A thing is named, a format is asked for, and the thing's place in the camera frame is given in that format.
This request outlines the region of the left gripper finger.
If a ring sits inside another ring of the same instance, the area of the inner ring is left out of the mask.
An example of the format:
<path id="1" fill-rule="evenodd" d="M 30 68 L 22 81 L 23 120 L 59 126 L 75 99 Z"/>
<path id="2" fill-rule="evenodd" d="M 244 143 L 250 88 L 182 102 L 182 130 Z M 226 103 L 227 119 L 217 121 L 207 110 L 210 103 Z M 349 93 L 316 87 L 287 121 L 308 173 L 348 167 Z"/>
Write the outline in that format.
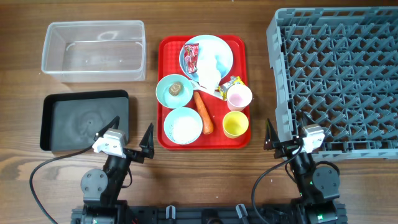
<path id="1" fill-rule="evenodd" d="M 119 116 L 115 116 L 114 119 L 109 122 L 105 127 L 103 127 L 102 129 L 100 129 L 96 134 L 94 139 L 98 139 L 98 138 L 102 138 L 103 135 L 105 134 L 105 132 L 109 129 L 118 129 L 119 127 L 119 121 L 120 121 L 120 117 Z"/>
<path id="2" fill-rule="evenodd" d="M 151 123 L 139 143 L 141 149 L 154 149 L 153 130 L 154 125 Z"/>

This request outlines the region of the pink cup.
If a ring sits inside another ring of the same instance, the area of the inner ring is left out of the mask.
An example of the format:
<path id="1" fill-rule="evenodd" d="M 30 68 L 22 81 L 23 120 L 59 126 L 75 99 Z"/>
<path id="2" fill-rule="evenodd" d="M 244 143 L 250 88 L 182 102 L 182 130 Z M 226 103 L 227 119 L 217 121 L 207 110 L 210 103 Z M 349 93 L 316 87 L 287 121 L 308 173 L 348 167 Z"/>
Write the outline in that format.
<path id="1" fill-rule="evenodd" d="M 252 91 L 243 84 L 230 87 L 227 91 L 227 107 L 230 111 L 242 111 L 252 101 Z"/>

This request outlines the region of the brown mushroom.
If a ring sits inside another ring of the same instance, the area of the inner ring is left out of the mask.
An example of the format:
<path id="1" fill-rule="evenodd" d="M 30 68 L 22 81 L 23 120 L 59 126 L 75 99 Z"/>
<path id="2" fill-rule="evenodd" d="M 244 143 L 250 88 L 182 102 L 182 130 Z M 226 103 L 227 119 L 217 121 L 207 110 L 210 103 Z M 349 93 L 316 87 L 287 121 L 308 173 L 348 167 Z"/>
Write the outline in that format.
<path id="1" fill-rule="evenodd" d="M 177 96 L 183 90 L 183 84 L 181 82 L 175 82 L 169 87 L 169 93 L 172 96 Z"/>

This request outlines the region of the light blue bowl with rice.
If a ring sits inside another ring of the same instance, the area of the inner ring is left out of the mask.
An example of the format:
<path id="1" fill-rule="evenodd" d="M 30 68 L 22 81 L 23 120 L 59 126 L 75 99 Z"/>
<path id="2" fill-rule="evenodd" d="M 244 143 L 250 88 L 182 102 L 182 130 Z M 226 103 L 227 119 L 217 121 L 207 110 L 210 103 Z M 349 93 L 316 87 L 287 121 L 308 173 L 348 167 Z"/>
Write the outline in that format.
<path id="1" fill-rule="evenodd" d="M 195 118 L 199 123 L 201 123 L 201 133 L 202 133 L 203 121 L 202 121 L 200 115 L 194 109 L 187 108 L 187 107 L 181 107 L 181 108 L 174 109 L 165 118 L 164 132 L 165 132 L 166 136 L 168 137 L 168 139 L 171 140 L 175 144 L 176 144 L 176 142 L 174 142 L 174 140 L 172 139 L 172 136 L 171 136 L 172 122 L 175 119 L 177 119 L 179 117 L 184 117 L 184 116 L 191 116 L 191 117 Z"/>

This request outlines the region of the light blue bowl with mushroom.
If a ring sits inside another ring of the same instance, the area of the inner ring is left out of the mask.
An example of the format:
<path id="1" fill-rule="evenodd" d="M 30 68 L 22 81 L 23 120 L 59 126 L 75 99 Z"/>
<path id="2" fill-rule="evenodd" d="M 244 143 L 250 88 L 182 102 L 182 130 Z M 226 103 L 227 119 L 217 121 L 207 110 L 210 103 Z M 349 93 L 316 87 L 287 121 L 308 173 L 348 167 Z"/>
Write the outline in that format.
<path id="1" fill-rule="evenodd" d="M 173 84 L 181 83 L 182 87 L 179 93 L 173 96 L 169 89 Z M 160 79 L 158 82 L 155 94 L 158 102 L 170 109 L 184 107 L 190 102 L 193 97 L 193 87 L 190 80 L 183 75 L 171 74 Z"/>

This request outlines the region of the yellow cup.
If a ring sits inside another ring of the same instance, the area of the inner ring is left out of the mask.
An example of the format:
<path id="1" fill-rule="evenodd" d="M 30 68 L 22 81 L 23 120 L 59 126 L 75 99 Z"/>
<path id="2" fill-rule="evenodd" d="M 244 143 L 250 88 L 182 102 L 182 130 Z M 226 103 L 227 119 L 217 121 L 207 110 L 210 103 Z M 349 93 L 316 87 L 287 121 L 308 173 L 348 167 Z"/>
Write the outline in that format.
<path id="1" fill-rule="evenodd" d="M 226 137 L 235 139 L 243 135 L 249 127 L 248 117 L 240 111 L 230 111 L 222 121 L 223 131 Z"/>

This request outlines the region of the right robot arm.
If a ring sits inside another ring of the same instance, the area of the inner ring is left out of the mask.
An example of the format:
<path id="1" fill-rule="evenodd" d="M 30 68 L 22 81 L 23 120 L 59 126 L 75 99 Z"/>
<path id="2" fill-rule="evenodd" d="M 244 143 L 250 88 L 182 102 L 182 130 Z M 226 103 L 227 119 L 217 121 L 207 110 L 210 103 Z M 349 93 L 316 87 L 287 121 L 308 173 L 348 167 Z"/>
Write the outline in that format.
<path id="1" fill-rule="evenodd" d="M 270 121 L 266 122 L 265 150 L 275 150 L 276 159 L 285 158 L 279 166 L 290 166 L 290 176 L 297 185 L 299 198 L 284 205 L 281 215 L 286 223 L 346 223 L 345 207 L 335 202 L 340 197 L 340 170 L 332 162 L 313 159 L 325 138 L 323 128 L 302 117 L 302 133 L 281 141 Z"/>

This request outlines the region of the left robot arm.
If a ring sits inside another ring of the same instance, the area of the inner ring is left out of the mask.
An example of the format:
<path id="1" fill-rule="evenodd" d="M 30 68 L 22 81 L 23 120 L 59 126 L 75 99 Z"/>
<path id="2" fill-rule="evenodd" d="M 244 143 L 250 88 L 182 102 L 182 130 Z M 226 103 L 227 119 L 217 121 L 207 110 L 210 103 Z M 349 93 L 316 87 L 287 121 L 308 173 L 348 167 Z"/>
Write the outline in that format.
<path id="1" fill-rule="evenodd" d="M 109 124 L 95 134 L 92 148 L 96 153 L 103 152 L 107 160 L 102 169 L 89 170 L 81 179 L 83 210 L 74 211 L 72 223 L 125 224 L 137 223 L 137 218 L 125 200 L 118 199 L 127 175 L 131 176 L 132 162 L 143 163 L 154 157 L 154 125 L 150 124 L 139 143 L 140 151 L 126 148 L 127 140 L 118 129 L 120 117 L 116 116 Z"/>

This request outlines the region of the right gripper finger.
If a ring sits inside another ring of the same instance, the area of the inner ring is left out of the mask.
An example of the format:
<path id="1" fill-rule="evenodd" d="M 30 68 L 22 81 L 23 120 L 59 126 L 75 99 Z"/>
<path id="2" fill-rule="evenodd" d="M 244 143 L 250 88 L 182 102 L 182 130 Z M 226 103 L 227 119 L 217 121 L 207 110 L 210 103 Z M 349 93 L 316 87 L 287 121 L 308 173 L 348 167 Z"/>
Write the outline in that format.
<path id="1" fill-rule="evenodd" d="M 310 125 L 315 124 L 315 122 L 313 121 L 311 115 L 308 114 L 305 111 L 302 113 L 302 117 L 300 119 L 300 122 L 301 122 L 301 125 L 302 125 L 303 128 L 306 127 L 306 126 L 310 126 Z"/>
<path id="2" fill-rule="evenodd" d="M 280 141 L 279 137 L 270 121 L 266 121 L 266 135 L 264 140 L 264 150 L 273 150 L 278 147 Z"/>

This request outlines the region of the white rice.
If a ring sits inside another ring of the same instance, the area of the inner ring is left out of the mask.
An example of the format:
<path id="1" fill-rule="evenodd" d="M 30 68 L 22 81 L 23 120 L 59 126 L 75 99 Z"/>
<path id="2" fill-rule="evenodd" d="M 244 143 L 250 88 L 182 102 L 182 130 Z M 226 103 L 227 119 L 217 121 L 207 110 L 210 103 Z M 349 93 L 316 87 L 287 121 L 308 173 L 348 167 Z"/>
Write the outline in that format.
<path id="1" fill-rule="evenodd" d="M 177 144 L 190 144 L 201 133 L 201 123 L 191 116 L 184 116 L 172 122 L 171 136 Z"/>

